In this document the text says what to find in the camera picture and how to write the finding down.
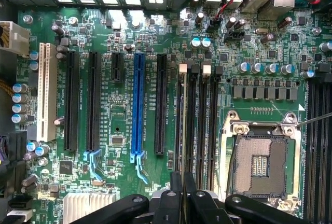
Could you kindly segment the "white SATA plug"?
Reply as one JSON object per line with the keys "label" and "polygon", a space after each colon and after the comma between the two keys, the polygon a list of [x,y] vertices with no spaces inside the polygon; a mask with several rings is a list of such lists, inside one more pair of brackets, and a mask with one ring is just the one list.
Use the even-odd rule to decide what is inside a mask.
{"label": "white SATA plug", "polygon": [[33,210],[15,209],[7,214],[3,219],[2,224],[24,224],[29,222],[33,216]]}

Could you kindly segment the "white expansion slot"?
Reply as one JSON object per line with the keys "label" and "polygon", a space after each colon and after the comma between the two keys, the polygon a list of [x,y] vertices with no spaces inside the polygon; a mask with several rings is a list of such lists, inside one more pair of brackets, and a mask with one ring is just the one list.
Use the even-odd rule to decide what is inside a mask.
{"label": "white expansion slot", "polygon": [[36,140],[49,142],[56,138],[58,59],[51,43],[39,44]]}

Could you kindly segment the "black SATA port block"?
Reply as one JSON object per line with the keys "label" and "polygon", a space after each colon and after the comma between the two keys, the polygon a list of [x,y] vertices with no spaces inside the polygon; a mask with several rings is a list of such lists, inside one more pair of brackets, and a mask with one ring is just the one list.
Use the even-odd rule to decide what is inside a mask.
{"label": "black SATA port block", "polygon": [[0,198],[8,198],[21,189],[26,176],[26,133],[14,131],[0,135]]}

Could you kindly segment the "silver chipset heat sink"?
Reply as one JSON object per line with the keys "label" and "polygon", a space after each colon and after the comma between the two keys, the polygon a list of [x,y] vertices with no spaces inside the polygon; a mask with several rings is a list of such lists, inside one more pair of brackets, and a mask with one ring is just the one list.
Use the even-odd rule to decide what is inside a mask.
{"label": "silver chipset heat sink", "polygon": [[68,193],[63,198],[63,224],[80,219],[116,201],[113,194],[90,192]]}

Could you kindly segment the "white power connector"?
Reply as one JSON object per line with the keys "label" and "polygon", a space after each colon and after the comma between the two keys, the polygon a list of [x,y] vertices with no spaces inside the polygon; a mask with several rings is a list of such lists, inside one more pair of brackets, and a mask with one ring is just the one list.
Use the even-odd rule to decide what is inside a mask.
{"label": "white power connector", "polygon": [[30,53],[30,35],[29,30],[12,21],[0,21],[0,50],[28,57]]}

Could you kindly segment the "short black expansion slot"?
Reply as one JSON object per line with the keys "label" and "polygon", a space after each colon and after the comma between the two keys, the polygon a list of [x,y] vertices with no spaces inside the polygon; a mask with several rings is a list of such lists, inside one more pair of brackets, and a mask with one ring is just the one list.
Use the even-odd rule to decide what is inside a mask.
{"label": "short black expansion slot", "polygon": [[121,53],[113,53],[111,62],[111,81],[122,82],[123,81],[123,56]]}

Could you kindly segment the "long black expansion slot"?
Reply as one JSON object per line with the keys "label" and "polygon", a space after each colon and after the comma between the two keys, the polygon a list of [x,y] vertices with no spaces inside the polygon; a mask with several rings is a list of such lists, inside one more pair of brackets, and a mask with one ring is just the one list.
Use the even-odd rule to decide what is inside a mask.
{"label": "long black expansion slot", "polygon": [[87,96],[87,130],[86,152],[89,159],[91,178],[101,182],[102,178],[96,173],[96,159],[101,155],[100,149],[100,109],[101,109],[101,72],[102,59],[98,52],[91,51],[88,55],[88,96]]}
{"label": "long black expansion slot", "polygon": [[78,146],[79,57],[69,51],[66,59],[64,149],[75,152]]}
{"label": "long black expansion slot", "polygon": [[155,113],[155,154],[164,154],[165,117],[167,104],[167,55],[157,55],[156,113]]}

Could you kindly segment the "thin socket locking lever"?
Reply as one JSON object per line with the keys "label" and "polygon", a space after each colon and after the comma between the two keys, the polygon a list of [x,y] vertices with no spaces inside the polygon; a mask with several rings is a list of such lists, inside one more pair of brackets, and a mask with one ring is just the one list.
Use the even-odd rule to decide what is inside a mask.
{"label": "thin socket locking lever", "polygon": [[301,127],[301,126],[303,126],[303,125],[307,125],[307,124],[309,124],[309,123],[313,123],[313,122],[316,122],[316,121],[319,121],[319,120],[322,120],[322,119],[325,119],[325,118],[329,118],[329,117],[331,117],[331,116],[332,116],[332,112],[331,112],[331,113],[328,113],[328,114],[321,115],[321,116],[319,116],[319,117],[312,118],[312,119],[310,119],[310,120],[306,120],[306,121],[304,121],[304,122],[299,122],[299,123],[297,124],[297,127]]}
{"label": "thin socket locking lever", "polygon": [[238,144],[239,144],[239,141],[240,141],[241,138],[242,138],[242,135],[238,134],[235,141],[234,141],[234,146],[233,146],[232,154],[231,154],[230,161],[229,161],[228,179],[227,179],[227,187],[226,187],[226,197],[228,197],[232,194],[233,170],[234,170],[234,166],[236,164],[237,147],[238,147]]}

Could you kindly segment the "metal CPU socket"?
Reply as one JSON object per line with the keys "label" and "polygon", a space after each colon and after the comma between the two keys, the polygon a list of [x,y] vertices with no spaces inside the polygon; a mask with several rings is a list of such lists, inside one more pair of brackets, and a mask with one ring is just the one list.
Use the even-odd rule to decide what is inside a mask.
{"label": "metal CPU socket", "polygon": [[244,195],[299,217],[301,209],[302,130],[294,112],[276,121],[243,120],[230,110],[220,136],[215,192],[226,199],[229,161],[238,134],[232,194]]}

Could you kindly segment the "blue expansion slot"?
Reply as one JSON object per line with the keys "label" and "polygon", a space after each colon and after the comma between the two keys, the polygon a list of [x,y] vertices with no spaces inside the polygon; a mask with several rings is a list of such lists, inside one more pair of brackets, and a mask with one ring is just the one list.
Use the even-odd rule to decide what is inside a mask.
{"label": "blue expansion slot", "polygon": [[145,54],[136,53],[134,55],[133,67],[132,135],[130,162],[135,165],[137,177],[145,184],[147,184],[147,178],[142,174],[142,158],[145,154],[145,151],[143,150],[145,65]]}

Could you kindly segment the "black RAM slot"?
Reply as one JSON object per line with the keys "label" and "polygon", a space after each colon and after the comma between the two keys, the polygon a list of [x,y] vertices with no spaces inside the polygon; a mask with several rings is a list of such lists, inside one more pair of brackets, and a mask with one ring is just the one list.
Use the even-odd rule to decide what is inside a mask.
{"label": "black RAM slot", "polygon": [[176,139],[175,139],[175,168],[177,171],[182,171],[182,153],[183,153],[183,129],[185,128],[184,121],[186,120],[186,78],[187,78],[187,64],[180,63],[178,67],[177,77],[177,92],[176,92]]}
{"label": "black RAM slot", "polygon": [[[314,99],[315,86],[313,80],[308,80],[308,102],[307,102],[307,120],[311,120],[314,117],[315,107],[312,105],[315,103]],[[306,125],[306,176],[305,176],[305,218],[309,221],[313,221],[314,207],[312,201],[314,197],[314,190],[312,190],[312,180],[315,175],[312,174],[315,169],[315,162],[313,161],[314,151],[314,138],[312,123]]]}
{"label": "black RAM slot", "polygon": [[207,189],[207,160],[208,160],[208,141],[209,141],[209,84],[210,84],[210,75],[211,75],[211,65],[204,64],[202,70],[202,87],[203,87],[203,141],[204,141],[204,152],[203,152],[203,189]]}
{"label": "black RAM slot", "polygon": [[215,164],[216,164],[216,129],[217,129],[217,99],[218,99],[218,84],[220,83],[223,74],[221,66],[215,66],[215,72],[211,84],[211,190],[214,190],[215,179]]}
{"label": "black RAM slot", "polygon": [[[325,114],[325,96],[326,96],[326,91],[325,87],[323,84],[319,84],[319,113],[320,116]],[[318,143],[317,143],[317,158],[318,158],[318,183],[319,183],[319,191],[317,196],[319,197],[317,201],[317,222],[320,224],[321,221],[324,220],[324,201],[325,201],[325,196],[324,196],[324,190],[323,190],[323,184],[324,184],[324,147],[325,147],[325,141],[324,141],[324,136],[325,136],[325,120],[321,119],[317,122],[317,137],[318,137]]]}
{"label": "black RAM slot", "polygon": [[195,161],[195,117],[196,117],[196,88],[197,81],[199,78],[200,66],[194,64],[191,67],[189,74],[189,85],[188,85],[188,159],[187,169],[192,172]]}
{"label": "black RAM slot", "polygon": [[327,103],[325,105],[331,116],[326,118],[326,199],[325,223],[332,223],[332,83],[327,87]]}

